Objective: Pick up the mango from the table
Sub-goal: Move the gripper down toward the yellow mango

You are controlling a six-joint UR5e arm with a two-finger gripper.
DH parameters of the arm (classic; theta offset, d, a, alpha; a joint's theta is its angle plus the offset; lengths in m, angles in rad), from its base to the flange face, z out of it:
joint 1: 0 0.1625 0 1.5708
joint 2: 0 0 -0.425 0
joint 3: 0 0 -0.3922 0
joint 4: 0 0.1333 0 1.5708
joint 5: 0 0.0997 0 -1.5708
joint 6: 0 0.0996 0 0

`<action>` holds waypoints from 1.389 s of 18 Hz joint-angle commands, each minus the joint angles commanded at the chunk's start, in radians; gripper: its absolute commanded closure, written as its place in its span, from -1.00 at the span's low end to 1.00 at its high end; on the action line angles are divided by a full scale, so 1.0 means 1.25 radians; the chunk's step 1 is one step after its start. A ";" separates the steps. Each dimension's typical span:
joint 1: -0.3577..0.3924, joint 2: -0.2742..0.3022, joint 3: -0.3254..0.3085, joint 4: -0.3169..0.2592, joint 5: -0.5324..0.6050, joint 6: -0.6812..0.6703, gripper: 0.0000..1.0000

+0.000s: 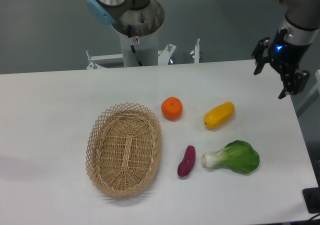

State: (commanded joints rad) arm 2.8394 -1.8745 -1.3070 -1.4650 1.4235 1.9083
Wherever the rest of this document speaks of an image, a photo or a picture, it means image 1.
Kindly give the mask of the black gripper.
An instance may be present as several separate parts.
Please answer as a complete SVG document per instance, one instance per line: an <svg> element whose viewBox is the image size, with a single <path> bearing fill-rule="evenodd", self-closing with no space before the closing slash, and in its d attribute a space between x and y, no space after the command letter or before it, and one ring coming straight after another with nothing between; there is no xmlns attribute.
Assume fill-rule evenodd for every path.
<svg viewBox="0 0 320 225"><path fill-rule="evenodd" d="M280 74L283 84L283 89L278 96L280 100L287 95L302 92L310 77L307 70L299 69L299 63L310 44L292 44L285 40L287 35L289 35L289 28L279 29L272 43L269 37L259 40L251 54L255 60L254 75L260 74L265 64L269 62L271 67ZM268 49L268 56L264 56L266 49Z"/></svg>

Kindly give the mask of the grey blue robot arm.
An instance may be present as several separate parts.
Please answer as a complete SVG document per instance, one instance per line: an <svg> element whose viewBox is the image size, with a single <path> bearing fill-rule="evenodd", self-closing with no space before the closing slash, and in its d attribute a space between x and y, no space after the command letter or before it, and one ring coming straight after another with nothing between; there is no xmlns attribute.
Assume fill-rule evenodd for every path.
<svg viewBox="0 0 320 225"><path fill-rule="evenodd" d="M279 75L282 99L300 93L310 73L299 63L320 30L320 0L275 0L287 10L273 39L258 41L251 56L254 74L269 64ZM123 62L128 67L152 66L158 63L158 49L147 43L165 19L165 12L156 0L86 0L90 13L104 25L111 25L124 37Z"/></svg>

